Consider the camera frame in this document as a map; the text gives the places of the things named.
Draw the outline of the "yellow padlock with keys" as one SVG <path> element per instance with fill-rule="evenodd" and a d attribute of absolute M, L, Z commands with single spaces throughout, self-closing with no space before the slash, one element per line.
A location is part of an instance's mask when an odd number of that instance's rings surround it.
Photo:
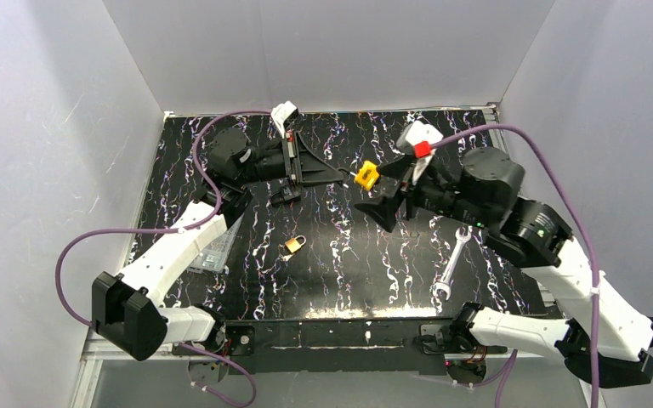
<path fill-rule="evenodd" d="M 357 185 L 366 191 L 372 191 L 380 178 L 378 166 L 372 161 L 364 161 L 356 172 L 344 168 L 340 168 L 340 171 L 350 176 Z"/>

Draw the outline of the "black padlock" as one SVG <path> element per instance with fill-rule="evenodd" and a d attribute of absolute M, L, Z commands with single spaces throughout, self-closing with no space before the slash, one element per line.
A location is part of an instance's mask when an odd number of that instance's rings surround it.
<path fill-rule="evenodd" d="M 283 185 L 277 192 L 271 195 L 270 204 L 272 207 L 281 207 L 299 202 L 301 198 L 301 189 L 291 185 Z"/>

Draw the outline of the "small brass padlock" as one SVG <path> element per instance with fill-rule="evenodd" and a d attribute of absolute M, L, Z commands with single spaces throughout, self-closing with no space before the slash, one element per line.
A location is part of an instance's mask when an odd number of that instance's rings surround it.
<path fill-rule="evenodd" d="M 280 246 L 281 259 L 288 261 L 304 246 L 305 243 L 306 238 L 304 235 L 297 235 L 287 240 L 283 245 Z"/>

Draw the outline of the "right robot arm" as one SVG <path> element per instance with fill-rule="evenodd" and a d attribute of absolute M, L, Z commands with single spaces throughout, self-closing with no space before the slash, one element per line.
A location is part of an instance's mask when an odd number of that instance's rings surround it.
<path fill-rule="evenodd" d="M 653 378 L 653 317 L 641 314 L 606 281 L 592 306 L 592 270 L 570 226 L 549 205 L 520 196 L 524 168 L 493 147 L 468 151 L 453 178 L 429 156 L 406 154 L 380 165 L 366 161 L 355 182 L 370 190 L 384 177 L 396 184 L 357 204 L 392 231 L 401 207 L 445 216 L 483 231 L 484 244 L 544 285 L 566 312 L 547 320 L 465 303 L 452 337 L 473 346 L 503 346 L 556 360 L 601 388 L 645 385 Z"/>

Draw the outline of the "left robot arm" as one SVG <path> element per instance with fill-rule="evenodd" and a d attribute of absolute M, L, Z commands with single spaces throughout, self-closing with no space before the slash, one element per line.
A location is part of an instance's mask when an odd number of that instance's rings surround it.
<path fill-rule="evenodd" d="M 344 181 L 344 173 L 294 131 L 254 147 L 241 130 L 222 130 L 207 147 L 206 164 L 218 191 L 198 194 L 176 221 L 176 233 L 162 235 L 132 263 L 114 275 L 99 274 L 92 284 L 94 330 L 137 361 L 163 344 L 224 342 L 224 320 L 213 309 L 164 308 L 162 301 L 197 256 L 240 219 L 253 198 L 248 184 L 285 179 L 292 193 Z"/>

